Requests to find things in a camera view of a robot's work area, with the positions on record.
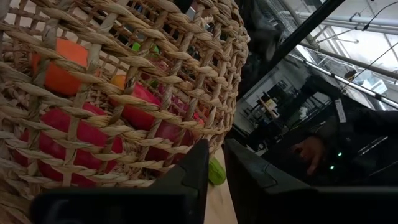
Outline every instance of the black jacket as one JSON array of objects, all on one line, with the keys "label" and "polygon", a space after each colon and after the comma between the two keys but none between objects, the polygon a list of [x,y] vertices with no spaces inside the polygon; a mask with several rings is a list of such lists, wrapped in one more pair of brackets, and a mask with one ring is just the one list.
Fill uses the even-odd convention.
[{"label": "black jacket", "polygon": [[[346,117],[353,128],[354,135],[391,136],[398,134],[398,111],[355,108],[346,111]],[[310,132],[321,138],[326,147],[335,146],[336,136],[339,134],[337,117],[330,117],[323,124],[313,127]]]}]

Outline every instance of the wooden table surface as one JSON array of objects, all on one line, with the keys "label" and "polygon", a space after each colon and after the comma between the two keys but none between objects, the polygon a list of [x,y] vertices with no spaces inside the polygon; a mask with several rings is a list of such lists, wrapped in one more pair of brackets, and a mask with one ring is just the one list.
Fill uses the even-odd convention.
[{"label": "wooden table surface", "polygon": [[[225,159],[222,149],[216,151],[215,157],[225,168]],[[227,181],[219,186],[208,185],[205,224],[213,223],[238,223]]]}]

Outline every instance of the wicker basket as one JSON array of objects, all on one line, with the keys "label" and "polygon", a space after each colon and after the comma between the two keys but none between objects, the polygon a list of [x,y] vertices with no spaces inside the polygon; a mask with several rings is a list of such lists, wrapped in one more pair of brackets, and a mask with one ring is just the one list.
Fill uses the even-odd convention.
[{"label": "wicker basket", "polygon": [[[159,172],[173,166],[176,154],[187,153],[198,139],[209,140],[210,152],[221,147],[233,122],[248,37],[232,0],[197,3],[190,19],[168,0],[0,1],[0,174],[4,179],[0,194],[8,195],[0,196],[0,216],[9,215],[9,222],[15,218],[28,222],[26,202],[45,189],[79,185],[73,183],[76,175],[96,186],[147,187]],[[86,66],[60,54],[58,39],[87,49]],[[134,43],[141,45],[138,51],[132,50]],[[40,57],[36,71],[33,54]],[[160,69],[159,62],[166,69]],[[47,88],[50,65],[81,81],[76,95]],[[126,75],[123,90],[111,83],[119,74]],[[137,85],[161,103],[133,96]],[[85,103],[105,114],[84,110]],[[122,111],[127,106],[154,117],[148,130],[137,129],[125,119]],[[52,110],[70,117],[68,131],[42,121],[42,115]],[[105,144],[82,141],[80,123],[105,133]],[[162,123],[177,127],[174,142],[158,136]],[[26,141],[23,133],[29,136]],[[181,144],[186,133],[193,136],[190,145]],[[63,156],[43,150],[42,135],[63,147]],[[123,150],[115,153],[117,138]],[[153,147],[165,151],[165,159],[147,161]],[[99,160],[99,168],[77,165],[79,151]],[[27,158],[26,166],[16,155]],[[109,163],[116,165],[106,170]],[[43,169],[58,172],[61,180]]]}]

